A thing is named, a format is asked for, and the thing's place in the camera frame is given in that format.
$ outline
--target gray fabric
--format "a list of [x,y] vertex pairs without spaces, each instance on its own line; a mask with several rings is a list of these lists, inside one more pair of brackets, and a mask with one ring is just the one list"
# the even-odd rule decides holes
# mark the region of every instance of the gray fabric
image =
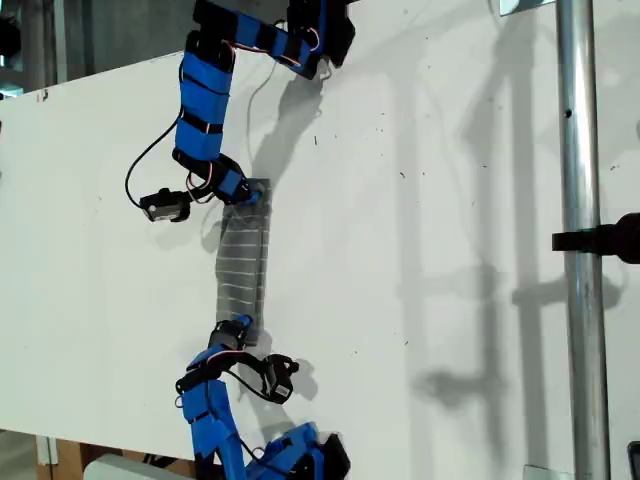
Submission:
[[262,330],[262,308],[267,269],[271,186],[269,180],[249,179],[262,198],[255,205],[225,206],[216,259],[218,310],[216,321],[234,315],[250,315],[253,326],[247,337],[255,345]]

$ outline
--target black stripe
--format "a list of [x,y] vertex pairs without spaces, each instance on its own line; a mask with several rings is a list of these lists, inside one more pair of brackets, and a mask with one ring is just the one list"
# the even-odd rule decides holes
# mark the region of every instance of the black stripe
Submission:
[[200,415],[198,415],[196,418],[194,418],[193,420],[191,420],[189,422],[189,425],[191,425],[192,423],[197,422],[198,420],[200,420],[201,418],[206,417],[207,415],[209,415],[209,412],[202,412]]
[[198,130],[200,130],[202,133],[207,133],[207,125],[209,126],[209,135],[215,135],[218,133],[222,133],[222,124],[221,123],[212,123],[209,124],[207,122],[205,122],[204,120],[202,120],[201,118],[198,118],[197,116],[193,115],[192,113],[189,112],[183,112],[182,113],[182,119],[187,122],[189,125],[191,125],[194,128],[197,128]]
[[238,16],[207,0],[197,0],[193,9],[193,21],[206,26],[223,40],[235,40]]
[[190,82],[193,82],[196,85],[198,85],[200,88],[204,88],[205,90],[208,90],[211,93],[215,93],[216,95],[225,95],[227,97],[229,96],[228,93],[218,92],[217,90],[207,87],[204,83],[199,82],[188,73],[184,73],[184,71],[182,72],[182,78],[184,78],[185,80],[189,80]]

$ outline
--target silver pipe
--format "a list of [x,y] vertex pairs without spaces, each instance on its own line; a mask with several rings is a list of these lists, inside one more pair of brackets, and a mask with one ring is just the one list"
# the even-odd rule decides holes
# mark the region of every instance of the silver pipe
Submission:
[[[564,230],[600,224],[592,0],[556,0]],[[566,253],[577,480],[610,480],[602,263]]]

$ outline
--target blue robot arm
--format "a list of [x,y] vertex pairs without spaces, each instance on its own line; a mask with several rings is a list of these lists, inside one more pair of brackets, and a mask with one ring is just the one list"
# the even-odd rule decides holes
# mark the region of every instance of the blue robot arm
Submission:
[[[261,458],[252,455],[238,434],[225,383],[219,379],[236,363],[253,369],[262,379],[261,398],[278,404],[293,392],[290,377],[298,364],[282,355],[258,360],[245,352],[244,339],[251,318],[237,317],[220,322],[209,341],[209,348],[196,356],[187,373],[176,382],[182,398],[183,414],[191,426],[196,475],[199,480],[341,480],[350,469],[337,435],[320,444],[312,424],[286,432],[263,449]],[[243,449],[253,460],[245,467]],[[218,457],[220,464],[215,464]]]
[[[351,1],[291,0],[289,31],[208,0],[196,1],[193,19],[200,29],[188,35],[180,66],[181,108],[172,155],[189,172],[187,191],[164,188],[143,197],[136,206],[151,221],[184,221],[192,202],[204,203],[212,196],[227,205],[260,199],[260,192],[251,190],[240,166],[220,152],[236,49],[267,54],[312,79],[320,59],[337,67],[344,62],[355,36],[347,16]],[[192,174],[202,180],[200,185],[193,185]]]

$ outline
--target white panel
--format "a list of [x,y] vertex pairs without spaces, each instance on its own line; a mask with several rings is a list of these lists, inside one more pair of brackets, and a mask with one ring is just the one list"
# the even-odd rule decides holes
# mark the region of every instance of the white panel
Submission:
[[187,480],[187,477],[118,455],[103,455],[84,471],[84,480]]
[[[555,11],[351,12],[352,50],[319,94],[277,66],[253,95],[272,62],[239,53],[223,152],[275,185],[260,349],[306,362],[282,408],[229,382],[239,431],[258,446],[316,421],[343,435],[356,480],[570,472]],[[638,2],[596,4],[605,220],[638,207],[639,18]],[[179,62],[0,102],[0,428],[192,457],[174,384],[213,327],[220,206],[155,225],[123,191],[178,112]],[[135,195],[184,184],[172,146],[140,164]],[[625,478],[640,271],[608,260],[605,276]]]
[[570,473],[554,472],[529,465],[524,468],[524,480],[573,480],[573,477]]

